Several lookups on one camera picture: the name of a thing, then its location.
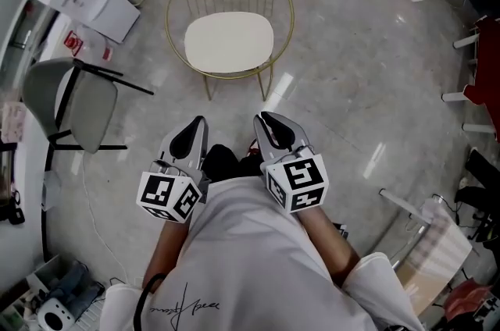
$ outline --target shirt sleeve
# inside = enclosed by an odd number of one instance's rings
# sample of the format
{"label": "shirt sleeve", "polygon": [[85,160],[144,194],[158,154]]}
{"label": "shirt sleeve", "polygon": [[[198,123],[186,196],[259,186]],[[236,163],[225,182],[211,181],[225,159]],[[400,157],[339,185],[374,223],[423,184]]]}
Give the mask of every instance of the shirt sleeve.
{"label": "shirt sleeve", "polygon": [[424,331],[385,254],[373,253],[362,258],[349,273],[342,290],[368,312],[378,329],[404,326]]}

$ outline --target white appliance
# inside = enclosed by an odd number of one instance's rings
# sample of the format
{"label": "white appliance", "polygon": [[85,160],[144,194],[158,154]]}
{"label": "white appliance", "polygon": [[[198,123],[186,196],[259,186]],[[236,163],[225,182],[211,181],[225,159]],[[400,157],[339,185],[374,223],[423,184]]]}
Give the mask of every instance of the white appliance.
{"label": "white appliance", "polygon": [[121,43],[141,14],[127,0],[38,0]]}

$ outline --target forearm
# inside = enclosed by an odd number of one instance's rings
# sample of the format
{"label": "forearm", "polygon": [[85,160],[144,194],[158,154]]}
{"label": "forearm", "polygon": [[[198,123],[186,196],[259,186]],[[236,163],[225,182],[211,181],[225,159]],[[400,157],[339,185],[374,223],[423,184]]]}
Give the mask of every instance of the forearm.
{"label": "forearm", "polygon": [[298,218],[325,262],[331,279],[341,287],[359,262],[358,254],[337,231],[322,208],[300,211]]}
{"label": "forearm", "polygon": [[[155,252],[151,257],[151,261],[149,262],[148,269],[142,281],[143,288],[155,274],[161,272],[167,275],[176,266],[180,250],[188,236],[189,222],[190,220],[184,224],[165,222],[158,243],[156,244]],[[155,283],[152,292],[154,292],[160,284],[161,281]]]}

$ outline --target gold wire chair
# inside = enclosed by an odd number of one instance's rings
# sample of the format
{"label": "gold wire chair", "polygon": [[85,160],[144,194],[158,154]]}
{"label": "gold wire chair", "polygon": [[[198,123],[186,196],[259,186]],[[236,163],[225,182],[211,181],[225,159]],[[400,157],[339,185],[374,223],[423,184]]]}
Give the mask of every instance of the gold wire chair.
{"label": "gold wire chair", "polygon": [[[184,36],[196,19],[220,12],[252,12],[264,16],[273,29],[273,49],[270,57],[261,65],[235,73],[209,73],[189,63],[184,50]],[[176,55],[186,65],[203,75],[209,100],[212,94],[208,78],[236,80],[257,75],[262,99],[269,95],[273,82],[273,64],[280,58],[291,40],[294,29],[294,7],[291,0],[169,0],[166,7],[166,36]],[[270,78],[264,90],[261,72],[270,67]]]}

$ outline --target black pants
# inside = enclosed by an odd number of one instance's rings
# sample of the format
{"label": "black pants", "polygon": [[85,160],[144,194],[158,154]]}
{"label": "black pants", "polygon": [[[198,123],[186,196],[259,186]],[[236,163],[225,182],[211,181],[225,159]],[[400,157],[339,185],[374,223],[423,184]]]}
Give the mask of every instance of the black pants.
{"label": "black pants", "polygon": [[213,145],[202,165],[202,170],[213,183],[230,178],[261,176],[261,155],[251,155],[240,162],[234,153],[224,145]]}
{"label": "black pants", "polygon": [[466,169],[484,185],[484,188],[465,187],[458,190],[455,202],[467,203],[485,213],[499,213],[500,172],[478,151],[472,151]]}

